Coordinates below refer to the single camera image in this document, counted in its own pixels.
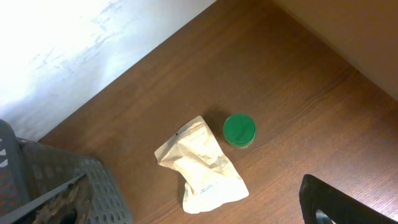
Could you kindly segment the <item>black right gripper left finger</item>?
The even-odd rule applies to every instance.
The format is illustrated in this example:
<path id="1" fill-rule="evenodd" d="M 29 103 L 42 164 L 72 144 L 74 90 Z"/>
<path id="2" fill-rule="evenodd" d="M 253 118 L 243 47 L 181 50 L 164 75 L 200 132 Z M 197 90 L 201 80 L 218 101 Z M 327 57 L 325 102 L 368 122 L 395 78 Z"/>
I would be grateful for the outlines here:
<path id="1" fill-rule="evenodd" d="M 85 224 L 89 218 L 90 181 L 83 174 L 3 215 L 1 223 Z"/>

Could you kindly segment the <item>grey plastic basket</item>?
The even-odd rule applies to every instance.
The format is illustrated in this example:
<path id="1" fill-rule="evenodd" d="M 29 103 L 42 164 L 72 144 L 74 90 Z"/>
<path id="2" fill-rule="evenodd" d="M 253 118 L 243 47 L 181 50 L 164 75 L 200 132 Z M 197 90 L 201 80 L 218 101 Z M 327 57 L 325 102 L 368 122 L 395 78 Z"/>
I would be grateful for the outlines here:
<path id="1" fill-rule="evenodd" d="M 1 121 L 1 223 L 132 223 L 98 159 L 16 136 Z"/>

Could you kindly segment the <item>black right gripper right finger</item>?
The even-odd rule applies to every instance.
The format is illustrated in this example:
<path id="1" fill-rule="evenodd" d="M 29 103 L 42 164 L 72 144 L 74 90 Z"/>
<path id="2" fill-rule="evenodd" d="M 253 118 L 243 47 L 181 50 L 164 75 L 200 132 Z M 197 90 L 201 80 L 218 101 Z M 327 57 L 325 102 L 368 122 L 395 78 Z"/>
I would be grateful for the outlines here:
<path id="1" fill-rule="evenodd" d="M 397 224 L 395 220 L 310 174 L 305 174 L 302 179 L 299 202 L 305 223 Z"/>

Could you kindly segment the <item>green lidded jar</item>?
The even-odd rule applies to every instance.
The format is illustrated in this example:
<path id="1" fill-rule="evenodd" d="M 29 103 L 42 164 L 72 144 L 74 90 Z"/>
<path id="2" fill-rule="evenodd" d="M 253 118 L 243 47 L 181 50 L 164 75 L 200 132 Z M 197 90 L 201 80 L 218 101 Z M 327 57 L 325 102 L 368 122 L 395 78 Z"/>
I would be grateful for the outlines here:
<path id="1" fill-rule="evenodd" d="M 226 141 L 234 146 L 244 149 L 252 144 L 256 137 L 254 120 L 242 113 L 232 114 L 223 125 L 223 135 Z"/>

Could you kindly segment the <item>beige paper pouch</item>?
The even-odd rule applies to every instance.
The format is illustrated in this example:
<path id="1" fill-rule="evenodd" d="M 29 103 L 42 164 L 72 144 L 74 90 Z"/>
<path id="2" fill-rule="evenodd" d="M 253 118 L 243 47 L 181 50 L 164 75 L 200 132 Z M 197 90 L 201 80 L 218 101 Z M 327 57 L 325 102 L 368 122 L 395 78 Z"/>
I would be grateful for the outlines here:
<path id="1" fill-rule="evenodd" d="M 154 155 L 160 166 L 185 179 L 182 205 L 189 214 L 209 212 L 249 196 L 246 184 L 201 116 L 184 124 Z"/>

